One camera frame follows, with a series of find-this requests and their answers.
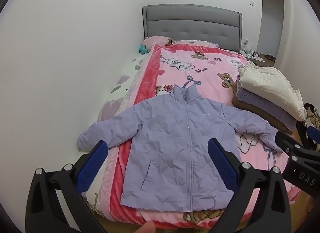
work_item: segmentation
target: jacket sleeve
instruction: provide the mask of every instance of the jacket sleeve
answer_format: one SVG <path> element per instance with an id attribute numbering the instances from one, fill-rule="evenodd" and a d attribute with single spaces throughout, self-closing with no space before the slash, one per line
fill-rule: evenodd
<path id="1" fill-rule="evenodd" d="M 266 120 L 260 116 L 240 110 L 232 106 L 222 105 L 222 112 L 229 125 L 237 133 L 249 133 L 259 135 L 261 141 L 270 148 L 283 153 L 282 149 L 276 145 L 275 136 L 277 129 L 272 127 Z"/>
<path id="2" fill-rule="evenodd" d="M 100 140 L 106 142 L 109 149 L 118 146 L 142 129 L 147 111 L 147 105 L 142 101 L 109 120 L 94 123 L 79 136 L 78 147 L 91 151 Z"/>

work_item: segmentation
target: folded purple blanket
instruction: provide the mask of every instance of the folded purple blanket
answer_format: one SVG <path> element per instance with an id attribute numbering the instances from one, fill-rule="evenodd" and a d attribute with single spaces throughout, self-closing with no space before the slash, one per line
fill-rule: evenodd
<path id="1" fill-rule="evenodd" d="M 254 105 L 282 122 L 289 130 L 296 128 L 297 120 L 281 107 L 241 87 L 240 76 L 237 76 L 237 98 L 242 102 Z"/>

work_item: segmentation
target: blue gripper pad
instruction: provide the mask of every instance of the blue gripper pad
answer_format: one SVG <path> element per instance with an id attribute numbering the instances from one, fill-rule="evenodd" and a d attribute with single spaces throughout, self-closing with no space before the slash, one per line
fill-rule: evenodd
<path id="1" fill-rule="evenodd" d="M 320 131 L 312 126 L 307 128 L 307 136 L 320 144 Z"/>
<path id="2" fill-rule="evenodd" d="M 209 156 L 211 157 L 211 160 L 213 161 L 215 167 L 217 168 L 218 173 L 220 174 L 227 189 L 236 193 L 239 188 L 238 175 L 236 170 L 234 169 L 234 166 L 230 163 L 230 161 L 225 156 L 223 151 L 220 149 L 220 147 L 217 145 L 214 139 L 209 140 L 208 153 L 209 153 Z"/>
<path id="3" fill-rule="evenodd" d="M 78 160 L 82 167 L 76 176 L 76 190 L 79 194 L 88 191 L 100 167 L 108 156 L 108 145 L 100 141 L 87 155 Z"/>

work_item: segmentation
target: teal plush toy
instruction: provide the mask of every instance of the teal plush toy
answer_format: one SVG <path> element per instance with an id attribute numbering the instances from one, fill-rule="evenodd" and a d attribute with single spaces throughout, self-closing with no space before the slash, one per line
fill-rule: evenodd
<path id="1" fill-rule="evenodd" d="M 140 52 L 140 54 L 146 54 L 146 53 L 148 53 L 147 47 L 146 47 L 145 45 L 141 44 L 141 45 L 140 45 L 140 48 L 139 48 L 139 52 Z"/>

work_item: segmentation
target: stack of folded clothes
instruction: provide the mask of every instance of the stack of folded clothes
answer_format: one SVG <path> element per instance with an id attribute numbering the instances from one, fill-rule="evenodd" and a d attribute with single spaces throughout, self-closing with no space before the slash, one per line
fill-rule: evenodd
<path id="1" fill-rule="evenodd" d="M 239 74 L 233 86 L 233 105 L 259 115 L 278 130 L 293 134 L 297 120 L 305 120 L 300 91 L 293 90 L 275 68 L 257 67 L 249 62 L 239 68 Z"/>
<path id="2" fill-rule="evenodd" d="M 232 104 L 236 108 L 261 116 L 274 128 L 291 135 L 297 120 L 269 100 L 242 88 L 239 80 L 240 76 L 237 76 L 236 84 L 233 86 Z"/>

